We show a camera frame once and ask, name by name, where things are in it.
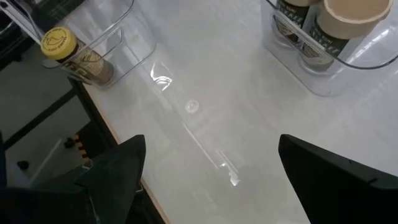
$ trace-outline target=clear acrylic organizer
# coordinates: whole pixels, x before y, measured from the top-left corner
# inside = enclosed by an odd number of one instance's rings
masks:
[[[382,68],[383,72],[390,68],[396,72],[397,65],[394,62],[398,58],[397,8],[395,2],[389,15],[361,39],[360,44],[349,55],[335,57],[278,10],[276,0],[261,0],[263,43],[312,93],[335,96],[367,75],[380,74]],[[283,36],[276,27],[275,19],[288,27],[300,41],[293,43]],[[302,59],[303,44],[333,58],[332,65],[324,72],[316,72],[306,67]]]
[[[116,83],[155,50],[155,40],[146,19],[135,0],[25,0],[18,3],[29,19],[35,34],[42,38],[53,27],[67,27],[85,46],[79,50],[94,50],[113,65],[110,81],[99,88]],[[79,55],[77,52],[63,63],[45,60],[49,69],[61,68],[72,78],[93,84],[63,65]]]

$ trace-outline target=wooden edge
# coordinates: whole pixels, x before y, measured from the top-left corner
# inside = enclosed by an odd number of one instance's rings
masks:
[[[93,97],[93,95],[91,94],[90,88],[87,88],[87,86],[84,84],[84,87],[87,90],[87,93],[89,94],[91,100],[93,101],[95,107],[98,110],[98,113],[101,115],[101,117],[104,119],[104,122],[106,124],[106,126],[109,128],[109,131],[112,133],[112,136],[115,138],[116,142],[118,144],[121,143],[118,135],[116,134],[115,130],[112,128],[112,126],[109,124],[108,120],[106,119],[106,117],[104,116],[102,109],[98,106],[98,102],[97,100]],[[170,224],[170,220],[167,218],[166,214],[164,213],[162,207],[160,206],[159,202],[157,201],[157,199],[155,198],[155,195],[153,194],[153,192],[150,190],[149,186],[147,185],[147,183],[145,182],[144,178],[141,177],[141,184],[142,186],[145,188],[145,190],[148,193],[149,198],[152,200],[152,203],[155,205],[156,210],[159,212],[160,216],[162,217],[163,221],[166,224]]]

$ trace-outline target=black object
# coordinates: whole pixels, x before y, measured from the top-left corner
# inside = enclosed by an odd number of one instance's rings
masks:
[[[5,2],[0,2],[0,7],[2,7],[3,9],[7,8],[8,5]]]
[[[70,78],[69,81],[73,89],[76,91],[76,95],[91,121],[78,132],[80,141],[83,143],[88,157],[93,158],[96,155],[99,155],[104,151],[108,151],[117,146],[118,144],[113,137],[112,132],[109,130],[100,112],[97,110],[93,100],[86,91],[86,88],[81,82]],[[92,144],[94,143],[92,141],[94,139],[96,140],[96,145],[100,145],[101,147],[94,147],[94,144]],[[152,203],[152,200],[150,199],[146,189],[143,190],[143,192],[137,194],[134,198],[134,203],[130,209],[126,223],[164,223],[162,217]]]
[[[70,149],[75,146],[75,141],[72,138],[67,138],[67,140],[63,143],[63,146],[67,149]]]
[[[124,223],[146,154],[134,136],[35,189],[0,189],[1,223]]]
[[[398,222],[398,177],[287,134],[279,155],[312,224]]]
[[[28,161],[18,161],[17,162],[17,166],[21,169],[21,170],[27,170],[29,168],[29,162]]]

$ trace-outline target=spice jar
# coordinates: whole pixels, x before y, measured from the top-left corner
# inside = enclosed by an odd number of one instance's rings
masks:
[[[84,80],[103,86],[113,77],[112,64],[104,60],[65,27],[54,27],[43,37],[40,48],[44,55],[62,64],[65,70],[80,75]]]
[[[299,28],[308,32],[318,11],[319,2],[320,0],[277,0],[276,6],[278,11],[297,24]],[[278,38],[288,38],[294,44],[299,41],[299,37],[291,28],[276,17],[274,20],[279,33],[284,36]]]
[[[346,60],[374,27],[387,17],[392,0],[324,0],[310,36],[334,57]],[[308,44],[302,48],[306,70],[334,74],[339,67],[334,59]]]

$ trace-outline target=plastic container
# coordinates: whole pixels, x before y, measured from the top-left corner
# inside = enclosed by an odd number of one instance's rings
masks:
[[[324,46],[313,40],[280,12],[275,1],[262,0],[263,43],[311,92],[320,96],[338,95],[348,86],[354,86],[355,83],[366,78],[366,75],[377,75],[381,68],[384,68],[383,72],[396,68],[396,65],[390,64],[398,58],[397,7],[398,5],[394,3],[388,16],[379,22],[367,36],[363,37],[349,54],[333,56]],[[280,38],[281,35],[278,34],[274,18],[289,27],[298,36],[301,44],[294,44],[287,38],[285,42],[289,47],[281,47],[276,44],[275,37]],[[326,71],[312,70],[305,64],[302,50],[304,44],[333,59],[333,63]]]
[[[152,32],[134,0],[44,0],[19,6],[31,12],[30,21],[40,39],[53,27],[67,27],[85,44],[79,52],[94,50],[113,65],[112,79],[105,86],[98,86],[100,88],[114,84],[155,49]],[[74,58],[70,57],[62,64],[46,60],[43,66],[64,69],[73,78],[93,84],[64,67],[71,60]]]
[[[82,47],[85,44],[65,27],[50,29],[40,43],[42,53],[65,65],[65,70],[77,72],[99,86],[107,85],[113,77],[113,65],[89,48],[76,55]]]

